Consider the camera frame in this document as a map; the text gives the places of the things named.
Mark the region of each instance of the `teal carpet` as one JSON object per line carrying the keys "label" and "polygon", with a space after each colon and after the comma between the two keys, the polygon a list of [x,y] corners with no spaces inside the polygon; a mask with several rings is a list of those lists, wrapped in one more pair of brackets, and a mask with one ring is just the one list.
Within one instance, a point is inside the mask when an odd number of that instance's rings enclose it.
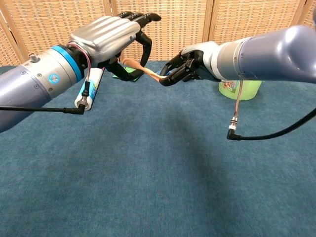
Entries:
{"label": "teal carpet", "polygon": [[[47,106],[73,107],[81,85]],[[0,134],[0,236],[314,237],[316,119],[229,141],[234,103],[211,81],[105,72],[91,111],[37,112]],[[241,102],[237,134],[279,131],[315,105],[316,85],[266,81]]]}

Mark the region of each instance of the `blue ring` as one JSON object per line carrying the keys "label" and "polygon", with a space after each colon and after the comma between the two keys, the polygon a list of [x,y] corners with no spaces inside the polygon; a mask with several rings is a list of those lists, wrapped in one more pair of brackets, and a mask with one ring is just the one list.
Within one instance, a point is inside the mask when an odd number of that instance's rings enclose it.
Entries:
{"label": "blue ring", "polygon": [[76,74],[77,82],[80,81],[82,79],[80,69],[74,59],[70,56],[70,54],[59,46],[53,46],[51,49],[59,52],[67,60],[67,62],[70,64]]}

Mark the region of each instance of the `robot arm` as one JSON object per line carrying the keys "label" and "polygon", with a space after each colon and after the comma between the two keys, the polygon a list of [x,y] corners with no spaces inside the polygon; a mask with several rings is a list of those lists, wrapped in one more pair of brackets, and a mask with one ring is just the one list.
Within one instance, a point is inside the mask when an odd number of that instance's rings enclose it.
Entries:
{"label": "robot arm", "polygon": [[16,68],[0,75],[0,133],[28,117],[34,111],[83,114],[84,99],[89,96],[88,76],[83,101],[79,108],[42,108],[84,78],[88,68],[106,68],[121,80],[134,80],[143,74],[128,73],[118,64],[122,50],[132,42],[143,45],[141,64],[151,53],[151,39],[142,32],[151,21],[161,19],[155,13],[122,12],[118,16],[103,16],[77,29],[65,45],[56,45]]}
{"label": "robot arm", "polygon": [[163,67],[164,86],[180,80],[282,80],[316,83],[316,31],[297,25],[217,45],[190,45]]}

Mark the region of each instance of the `blue sticker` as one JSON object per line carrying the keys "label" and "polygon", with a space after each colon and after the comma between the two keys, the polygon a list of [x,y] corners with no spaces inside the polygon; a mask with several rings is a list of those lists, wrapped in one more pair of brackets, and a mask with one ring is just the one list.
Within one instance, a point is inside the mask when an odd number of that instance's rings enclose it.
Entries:
{"label": "blue sticker", "polygon": [[57,84],[59,82],[60,77],[57,74],[51,74],[49,75],[48,79],[50,83]]}

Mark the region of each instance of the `wicker panel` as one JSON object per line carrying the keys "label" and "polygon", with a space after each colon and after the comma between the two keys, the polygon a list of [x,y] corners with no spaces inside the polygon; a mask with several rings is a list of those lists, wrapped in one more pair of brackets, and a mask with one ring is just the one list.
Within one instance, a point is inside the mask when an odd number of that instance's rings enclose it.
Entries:
{"label": "wicker panel", "polygon": [[103,0],[1,0],[27,53],[40,53],[69,40],[70,33],[103,15]]}
{"label": "wicker panel", "polygon": [[304,19],[303,25],[310,26],[310,27],[314,28],[313,11],[314,11],[315,7],[316,7],[316,0],[313,1],[312,6],[310,7],[310,9],[306,15],[306,18]]}
{"label": "wicker panel", "polygon": [[0,19],[0,21],[0,67],[19,65],[22,62],[16,52],[17,49],[13,47],[13,37],[7,35],[9,33],[9,29],[4,28],[5,23],[3,19]]}
{"label": "wicker panel", "polygon": [[[116,0],[117,12],[155,12],[160,22],[151,22],[143,31],[153,40],[149,60],[169,60],[186,45],[202,42],[207,0]],[[142,46],[132,43],[125,57],[139,60]]]}
{"label": "wicker panel", "polygon": [[290,27],[300,0],[216,0],[210,40],[237,40]]}

